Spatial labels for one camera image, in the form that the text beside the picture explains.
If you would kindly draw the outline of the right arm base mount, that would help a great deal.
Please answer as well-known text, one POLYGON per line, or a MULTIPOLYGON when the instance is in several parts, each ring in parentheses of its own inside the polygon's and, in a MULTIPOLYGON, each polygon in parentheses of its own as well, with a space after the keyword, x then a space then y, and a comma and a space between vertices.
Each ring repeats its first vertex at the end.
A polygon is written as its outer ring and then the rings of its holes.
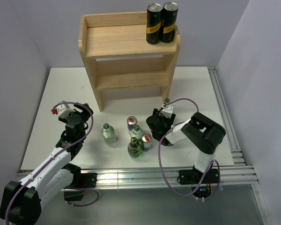
MULTIPOLYGON (((180 185, 194 185, 191 187, 193 191, 199 183, 203 173, 193 168, 188 170, 178 171, 177 182, 180 185)), ((218 169, 210 168, 203 178, 200 187, 194 192, 193 196, 196 200, 201 199, 202 201, 211 197, 214 191, 220 187, 220 175, 218 169)))

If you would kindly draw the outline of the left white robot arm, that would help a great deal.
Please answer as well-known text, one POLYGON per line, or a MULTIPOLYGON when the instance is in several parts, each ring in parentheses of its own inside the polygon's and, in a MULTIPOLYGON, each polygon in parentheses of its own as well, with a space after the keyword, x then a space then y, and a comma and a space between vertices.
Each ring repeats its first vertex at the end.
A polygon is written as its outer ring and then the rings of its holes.
POLYGON ((8 225, 33 225, 45 205, 63 188, 81 184, 81 169, 70 162, 92 130, 93 110, 88 104, 61 101, 51 112, 65 123, 65 130, 50 155, 20 181, 9 182, 3 192, 0 218, 8 225))

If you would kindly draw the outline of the green labelled glass bottle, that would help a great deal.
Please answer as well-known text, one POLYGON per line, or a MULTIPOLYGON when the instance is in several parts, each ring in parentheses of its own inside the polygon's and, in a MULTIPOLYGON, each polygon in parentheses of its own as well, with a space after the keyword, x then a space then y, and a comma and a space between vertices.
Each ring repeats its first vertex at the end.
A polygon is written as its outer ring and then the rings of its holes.
POLYGON ((132 158, 138 158, 142 154, 141 145, 139 144, 137 138, 131 138, 130 143, 127 147, 127 151, 132 158))

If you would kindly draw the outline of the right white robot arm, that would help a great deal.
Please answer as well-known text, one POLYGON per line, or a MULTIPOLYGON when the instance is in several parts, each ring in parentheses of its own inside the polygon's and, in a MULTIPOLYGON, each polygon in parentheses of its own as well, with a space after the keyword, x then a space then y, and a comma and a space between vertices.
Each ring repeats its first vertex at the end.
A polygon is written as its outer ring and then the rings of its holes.
POLYGON ((175 116, 173 113, 168 118, 163 112, 154 109, 146 123, 153 138, 158 140, 160 145, 172 146, 189 139, 199 150, 193 177, 199 183, 205 182, 210 175, 207 168, 214 160, 216 149, 222 143, 226 130, 200 112, 194 113, 190 119, 176 126, 173 125, 175 116))

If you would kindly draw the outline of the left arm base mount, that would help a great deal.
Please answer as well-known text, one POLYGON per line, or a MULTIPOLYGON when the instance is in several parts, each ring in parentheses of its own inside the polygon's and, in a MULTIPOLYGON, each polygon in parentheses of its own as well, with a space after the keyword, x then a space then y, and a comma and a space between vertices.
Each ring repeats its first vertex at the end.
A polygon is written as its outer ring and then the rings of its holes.
POLYGON ((64 191, 66 203, 80 202, 86 196, 87 190, 96 187, 97 173, 81 173, 74 176, 74 181, 64 191))

